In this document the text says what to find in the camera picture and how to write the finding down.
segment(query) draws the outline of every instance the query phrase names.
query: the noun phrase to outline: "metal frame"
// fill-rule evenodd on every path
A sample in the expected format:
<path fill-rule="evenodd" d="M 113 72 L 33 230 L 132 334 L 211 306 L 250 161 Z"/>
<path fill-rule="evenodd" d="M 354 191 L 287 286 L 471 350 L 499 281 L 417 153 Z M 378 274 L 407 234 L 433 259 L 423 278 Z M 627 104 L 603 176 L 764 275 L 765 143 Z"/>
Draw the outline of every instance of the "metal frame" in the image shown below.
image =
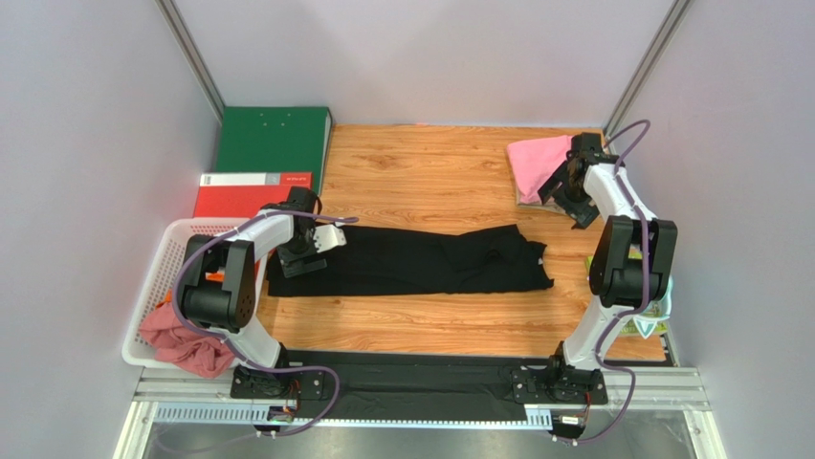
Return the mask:
<path fill-rule="evenodd" d="M 674 410 L 685 412 L 694 449 L 699 458 L 725 457 L 710 403 L 699 372 L 695 368 L 636 367 L 637 386 L 630 410 Z M 609 404 L 596 410 L 615 410 L 628 394 L 630 378 L 620 372 L 604 372 Z M 310 419 L 291 424 L 266 421 L 265 413 L 283 400 L 230 399 L 231 374 L 213 380 L 192 377 L 182 370 L 145 368 L 136 387 L 130 411 L 121 431 L 115 458 L 141 458 L 149 442 L 153 423 L 205 423 L 298 426 Z M 582 405 L 526 404 L 526 421 L 513 422 L 409 422 L 405 420 L 333 419 L 318 426 L 466 428 L 505 430 L 550 430 L 552 411 L 583 409 Z"/>
<path fill-rule="evenodd" d="M 617 102 L 617 106 L 615 106 L 614 111 L 611 112 L 611 117 L 608 119 L 608 122 L 603 126 L 603 132 L 606 135 L 616 132 L 617 129 L 620 128 L 620 124 L 623 123 L 628 109 L 631 108 L 634 100 L 639 95 L 640 90 L 643 85 L 645 85 L 646 80 L 648 80 L 656 62 L 668 47 L 673 34 L 679 28 L 682 18 L 685 17 L 688 7 L 693 2 L 694 0 L 674 0 L 671 8 L 668 10 L 668 14 L 666 14 L 665 19 L 662 21 L 662 25 L 659 26 L 659 30 L 657 30 L 656 35 L 651 41 L 648 50 L 637 66 L 634 76 L 628 83 L 626 91 L 623 92 L 623 95 Z"/>
<path fill-rule="evenodd" d="M 635 367 L 637 386 L 628 409 L 632 410 L 710 410 L 699 372 L 695 368 Z M 623 403 L 630 378 L 617 371 L 605 371 L 609 405 Z M 188 404 L 284 404 L 285 401 L 230 398 L 231 373 L 213 380 L 191 377 L 182 370 L 145 368 L 136 386 L 134 402 Z M 530 404 L 538 409 L 583 409 L 581 404 Z"/>
<path fill-rule="evenodd" d="M 181 17 L 178 6 L 174 0 L 156 0 L 156 5 L 159 7 L 159 10 L 161 10 L 167 21 L 167 25 L 175 35 L 178 45 L 181 47 L 181 51 L 187 58 L 187 62 L 189 62 L 190 69 L 192 69 L 195 77 L 198 78 L 198 82 L 201 83 L 201 89 L 204 90 L 204 94 L 212 106 L 212 111 L 215 112 L 215 116 L 219 122 L 223 121 L 224 99 L 221 97 L 221 93 L 218 92 L 218 87 L 215 86 L 215 80 L 212 79 L 212 75 L 209 73 L 209 69 L 207 69 L 207 64 L 204 63 L 204 58 L 201 57 L 201 53 L 198 52 L 198 47 L 196 47 L 195 42 L 192 41 L 192 35 L 189 33 L 187 24 L 184 23 L 184 18 Z"/>

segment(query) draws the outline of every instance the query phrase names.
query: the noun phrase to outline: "metal corner post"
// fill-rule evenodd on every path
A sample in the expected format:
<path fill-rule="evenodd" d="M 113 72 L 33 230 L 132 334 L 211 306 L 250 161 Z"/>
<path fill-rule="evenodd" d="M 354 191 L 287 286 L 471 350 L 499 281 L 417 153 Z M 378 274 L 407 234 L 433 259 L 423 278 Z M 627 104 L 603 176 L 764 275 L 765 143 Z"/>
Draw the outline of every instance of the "metal corner post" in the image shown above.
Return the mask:
<path fill-rule="evenodd" d="M 195 42 L 192 40 L 192 35 L 189 33 L 189 29 L 184 23 L 184 18 L 181 16 L 178 6 L 175 4 L 174 0 L 156 0 L 156 5 L 164 15 L 167 25 L 172 30 L 176 40 L 178 40 L 178 45 L 181 47 L 181 51 L 184 52 L 184 56 L 187 57 L 189 67 L 192 69 L 195 77 L 198 78 L 198 82 L 201 84 L 201 89 L 204 90 L 204 94 L 209 99 L 209 104 L 212 106 L 212 111 L 215 112 L 215 116 L 218 118 L 219 122 L 223 121 L 224 100 L 221 98 L 221 93 L 218 92 L 218 88 L 215 86 L 215 81 L 212 79 L 212 75 L 209 73 L 209 69 L 207 69 L 207 65 L 204 63 L 204 58 L 201 57 L 201 53 L 198 52 L 198 48 L 195 46 Z"/>
<path fill-rule="evenodd" d="M 643 55 L 639 66 L 637 66 L 634 76 L 628 83 L 626 91 L 623 92 L 620 101 L 617 102 L 617 106 L 615 106 L 614 111 L 611 112 L 611 117 L 608 119 L 608 122 L 603 126 L 603 132 L 606 136 L 616 132 L 620 128 L 620 124 L 623 123 L 628 109 L 631 108 L 631 105 L 637 99 L 637 95 L 648 80 L 651 71 L 657 61 L 659 61 L 659 57 L 671 42 L 673 34 L 679 29 L 679 24 L 682 22 L 688 8 L 693 2 L 694 0 L 673 1 L 671 8 L 668 10 L 668 14 L 665 15 L 665 19 L 659 26 L 659 30 L 656 31 L 656 35 L 648 46 L 645 55 Z"/>

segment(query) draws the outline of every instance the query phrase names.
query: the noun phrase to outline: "red cloth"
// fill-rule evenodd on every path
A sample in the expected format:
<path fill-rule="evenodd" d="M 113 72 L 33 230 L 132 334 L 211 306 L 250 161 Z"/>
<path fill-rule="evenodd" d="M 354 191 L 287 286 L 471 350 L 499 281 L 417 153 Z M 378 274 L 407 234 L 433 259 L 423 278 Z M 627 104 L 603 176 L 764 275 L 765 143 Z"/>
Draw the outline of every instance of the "red cloth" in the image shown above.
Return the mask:
<path fill-rule="evenodd" d="M 147 315 L 139 327 L 142 338 L 156 348 L 156 360 L 204 378 L 215 378 L 230 367 L 235 355 L 226 344 L 184 327 L 169 304 Z"/>

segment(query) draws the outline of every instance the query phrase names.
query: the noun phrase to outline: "black cloth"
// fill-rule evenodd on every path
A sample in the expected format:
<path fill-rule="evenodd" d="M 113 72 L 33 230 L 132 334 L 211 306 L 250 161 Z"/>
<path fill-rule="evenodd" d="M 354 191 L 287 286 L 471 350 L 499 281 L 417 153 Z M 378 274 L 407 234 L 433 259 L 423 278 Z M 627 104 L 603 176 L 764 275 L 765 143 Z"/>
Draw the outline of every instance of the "black cloth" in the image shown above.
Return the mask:
<path fill-rule="evenodd" d="M 554 282 L 539 260 L 546 246 L 515 225 L 460 236 L 344 226 L 345 246 L 322 253 L 328 267 L 283 277 L 269 262 L 271 296 L 363 296 L 527 292 Z"/>

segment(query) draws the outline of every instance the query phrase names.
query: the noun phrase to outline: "white wall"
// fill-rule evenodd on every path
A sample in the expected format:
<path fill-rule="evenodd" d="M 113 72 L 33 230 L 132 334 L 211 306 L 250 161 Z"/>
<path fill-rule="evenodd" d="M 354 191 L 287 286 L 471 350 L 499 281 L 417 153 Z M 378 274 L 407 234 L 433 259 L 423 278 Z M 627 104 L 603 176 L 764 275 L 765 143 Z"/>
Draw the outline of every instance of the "white wall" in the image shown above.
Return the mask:
<path fill-rule="evenodd" d="M 177 0 L 228 105 L 600 126 L 671 0 Z"/>
<path fill-rule="evenodd" d="M 679 226 L 672 324 L 737 459 L 815 448 L 813 19 L 696 1 L 628 116 L 654 123 L 631 181 Z"/>
<path fill-rule="evenodd" d="M 124 329 L 216 127 L 153 1 L 0 6 L 0 456 L 113 454 Z"/>

